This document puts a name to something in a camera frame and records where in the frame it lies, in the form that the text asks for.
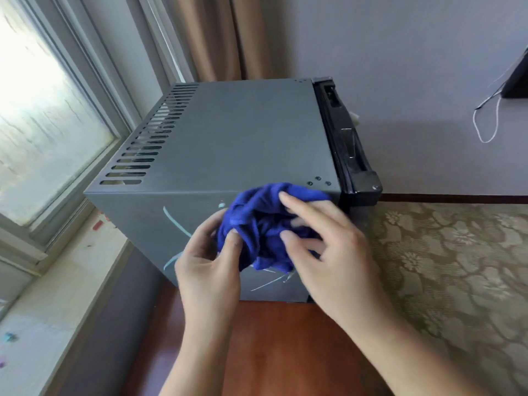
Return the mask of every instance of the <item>blue cloth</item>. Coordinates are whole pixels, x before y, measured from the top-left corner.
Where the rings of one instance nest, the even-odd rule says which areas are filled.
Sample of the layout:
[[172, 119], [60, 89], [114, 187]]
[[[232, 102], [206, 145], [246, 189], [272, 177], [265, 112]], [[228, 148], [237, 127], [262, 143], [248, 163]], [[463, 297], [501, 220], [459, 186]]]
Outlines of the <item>blue cloth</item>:
[[271, 183], [240, 193], [226, 211], [218, 229], [218, 251], [233, 228], [244, 240], [240, 271], [251, 264], [257, 270], [273, 267], [283, 273], [292, 271], [294, 266], [279, 237], [285, 229], [295, 232], [300, 238], [318, 238], [317, 233], [306, 226], [292, 228], [290, 222], [295, 216], [282, 205], [279, 199], [279, 192], [282, 191], [305, 202], [330, 199], [324, 192], [291, 183]]

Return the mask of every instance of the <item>wooden table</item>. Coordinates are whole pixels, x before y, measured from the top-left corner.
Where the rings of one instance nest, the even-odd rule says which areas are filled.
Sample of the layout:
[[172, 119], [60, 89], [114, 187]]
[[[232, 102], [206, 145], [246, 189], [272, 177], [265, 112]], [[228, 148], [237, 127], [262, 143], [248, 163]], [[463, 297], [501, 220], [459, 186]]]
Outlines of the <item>wooden table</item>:
[[[122, 396], [159, 393], [180, 349], [184, 316], [166, 281]], [[391, 394], [358, 348], [315, 304], [241, 301], [223, 396]]]

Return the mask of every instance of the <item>curtain fold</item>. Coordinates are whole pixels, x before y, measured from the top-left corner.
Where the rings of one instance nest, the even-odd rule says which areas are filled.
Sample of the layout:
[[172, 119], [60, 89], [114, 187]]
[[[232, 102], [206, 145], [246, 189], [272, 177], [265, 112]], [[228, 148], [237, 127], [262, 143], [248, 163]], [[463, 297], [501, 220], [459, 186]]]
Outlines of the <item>curtain fold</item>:
[[271, 78], [260, 0], [176, 0], [200, 81]]

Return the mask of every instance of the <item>white window sill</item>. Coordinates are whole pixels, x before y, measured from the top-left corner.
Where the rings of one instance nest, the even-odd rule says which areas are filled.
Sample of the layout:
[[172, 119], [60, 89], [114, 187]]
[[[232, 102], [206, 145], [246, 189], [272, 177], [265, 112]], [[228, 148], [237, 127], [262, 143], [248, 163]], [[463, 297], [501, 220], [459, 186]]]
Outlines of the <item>white window sill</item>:
[[[100, 219], [103, 224], [93, 230]], [[28, 286], [0, 321], [0, 337], [7, 332], [17, 336], [14, 342], [0, 343], [3, 395], [45, 394], [132, 249], [104, 215], [94, 211], [89, 216], [49, 271]]]

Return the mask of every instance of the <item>window pane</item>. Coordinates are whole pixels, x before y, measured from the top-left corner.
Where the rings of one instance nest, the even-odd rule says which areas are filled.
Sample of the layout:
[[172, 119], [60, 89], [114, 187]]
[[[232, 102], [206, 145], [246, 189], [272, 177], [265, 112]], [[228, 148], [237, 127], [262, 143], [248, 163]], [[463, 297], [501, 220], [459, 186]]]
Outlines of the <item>window pane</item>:
[[114, 135], [16, 0], [0, 0], [0, 213], [32, 222]]

